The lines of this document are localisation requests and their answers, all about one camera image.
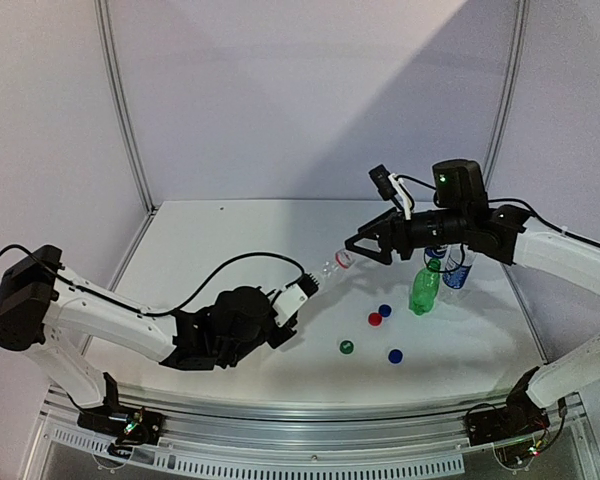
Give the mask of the clear bottle small blue label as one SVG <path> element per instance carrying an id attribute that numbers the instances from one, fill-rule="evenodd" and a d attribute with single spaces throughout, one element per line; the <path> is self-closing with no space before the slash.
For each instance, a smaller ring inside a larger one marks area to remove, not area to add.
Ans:
<path id="1" fill-rule="evenodd" d="M 446 264 L 442 273 L 444 284 L 454 290 L 464 287 L 476 254 L 464 244 L 452 245 L 446 257 Z"/>

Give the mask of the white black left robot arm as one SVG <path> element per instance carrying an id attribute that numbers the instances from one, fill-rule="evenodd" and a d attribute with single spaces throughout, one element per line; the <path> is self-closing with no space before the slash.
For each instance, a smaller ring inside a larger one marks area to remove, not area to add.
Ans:
<path id="1" fill-rule="evenodd" d="M 191 313 L 126 300 L 100 288 L 61 262 L 45 245 L 8 268 L 0 282 L 0 347 L 35 362 L 108 434 L 128 426 L 117 386 L 92 366 L 64 333 L 106 340 L 178 371 L 234 367 L 267 343 L 276 348 L 294 336 L 297 313 L 309 296 L 300 281 L 270 294 L 242 286 Z"/>

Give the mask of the clear Pepsi bottle blue label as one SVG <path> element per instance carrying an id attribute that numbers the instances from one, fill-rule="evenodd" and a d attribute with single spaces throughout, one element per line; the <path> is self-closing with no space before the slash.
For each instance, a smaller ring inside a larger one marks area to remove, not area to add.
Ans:
<path id="1" fill-rule="evenodd" d="M 428 246 L 424 250 L 424 259 L 427 264 L 436 259 L 441 265 L 444 265 L 450 253 L 450 245 Z"/>

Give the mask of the green plastic bottle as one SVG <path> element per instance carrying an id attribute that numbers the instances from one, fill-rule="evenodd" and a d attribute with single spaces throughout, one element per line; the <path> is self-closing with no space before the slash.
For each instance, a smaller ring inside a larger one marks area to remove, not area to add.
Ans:
<path id="1" fill-rule="evenodd" d="M 434 307 L 440 286 L 440 266 L 439 259 L 430 259 L 413 280 L 409 309 L 417 316 L 429 313 Z"/>

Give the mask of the clear bottle red label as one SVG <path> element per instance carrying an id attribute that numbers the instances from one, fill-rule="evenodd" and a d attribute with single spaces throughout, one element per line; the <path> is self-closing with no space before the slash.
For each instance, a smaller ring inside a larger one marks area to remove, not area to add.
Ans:
<path id="1" fill-rule="evenodd" d="M 346 249 L 334 253 L 332 259 L 327 260 L 315 273 L 318 282 L 318 292 L 326 293 L 335 288 L 355 264 L 355 256 Z"/>

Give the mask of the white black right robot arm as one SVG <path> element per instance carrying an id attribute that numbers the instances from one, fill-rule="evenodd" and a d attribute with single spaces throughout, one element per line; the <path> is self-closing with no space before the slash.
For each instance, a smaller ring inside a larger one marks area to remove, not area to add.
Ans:
<path id="1" fill-rule="evenodd" d="M 425 247 L 458 244 L 506 265 L 546 272 L 600 296 L 600 243 L 559 229 L 518 200 L 489 200 L 480 165 L 453 159 L 432 167 L 435 209 L 394 207 L 359 227 L 347 250 L 389 265 Z M 547 426 L 545 410 L 600 380 L 600 334 L 558 360 L 526 372 L 502 408 L 485 421 L 470 414 L 467 429 L 488 440 Z"/>

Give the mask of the red bottle cap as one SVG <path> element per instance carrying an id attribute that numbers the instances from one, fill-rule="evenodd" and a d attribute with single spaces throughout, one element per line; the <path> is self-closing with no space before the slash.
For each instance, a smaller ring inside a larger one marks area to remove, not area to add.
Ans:
<path id="1" fill-rule="evenodd" d="M 380 326 L 382 324 L 382 321 L 383 317 L 378 312 L 373 312 L 368 316 L 368 323 L 373 327 Z"/>

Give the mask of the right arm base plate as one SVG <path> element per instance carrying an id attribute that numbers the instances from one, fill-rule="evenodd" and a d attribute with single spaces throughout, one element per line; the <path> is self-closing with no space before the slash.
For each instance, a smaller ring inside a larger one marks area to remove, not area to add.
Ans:
<path id="1" fill-rule="evenodd" d="M 546 408 L 538 407 L 527 398 L 509 398 L 502 407 L 486 402 L 477 404 L 465 413 L 463 425 L 472 446 L 541 431 L 541 438 L 530 448 L 536 455 L 548 449 L 564 429 L 568 412 L 566 398 L 560 398 L 557 406 L 560 426 L 553 437 L 549 434 L 550 421 Z"/>

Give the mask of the blue Pepsi bottle cap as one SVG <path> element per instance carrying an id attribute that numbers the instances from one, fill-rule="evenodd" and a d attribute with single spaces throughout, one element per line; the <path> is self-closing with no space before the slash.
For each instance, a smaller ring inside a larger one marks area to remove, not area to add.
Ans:
<path id="1" fill-rule="evenodd" d="M 378 307 L 378 313 L 383 318 L 388 318 L 392 314 L 392 307 L 390 305 L 388 305 L 388 304 L 381 304 Z"/>

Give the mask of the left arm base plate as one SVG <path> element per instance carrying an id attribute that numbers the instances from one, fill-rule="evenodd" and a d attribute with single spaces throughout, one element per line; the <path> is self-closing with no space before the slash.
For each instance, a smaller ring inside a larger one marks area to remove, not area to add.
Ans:
<path id="1" fill-rule="evenodd" d="M 159 412 L 126 406 L 82 410 L 77 420 L 83 429 L 113 437 L 116 446 L 157 445 L 164 422 Z"/>

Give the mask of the green bottle cap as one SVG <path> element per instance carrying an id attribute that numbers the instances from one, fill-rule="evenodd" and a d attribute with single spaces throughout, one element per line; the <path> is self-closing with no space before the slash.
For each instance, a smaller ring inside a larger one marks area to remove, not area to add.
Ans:
<path id="1" fill-rule="evenodd" d="M 339 351 L 343 355 L 352 354 L 354 352 L 354 349 L 355 349 L 354 343 L 349 339 L 342 340 L 339 343 Z"/>

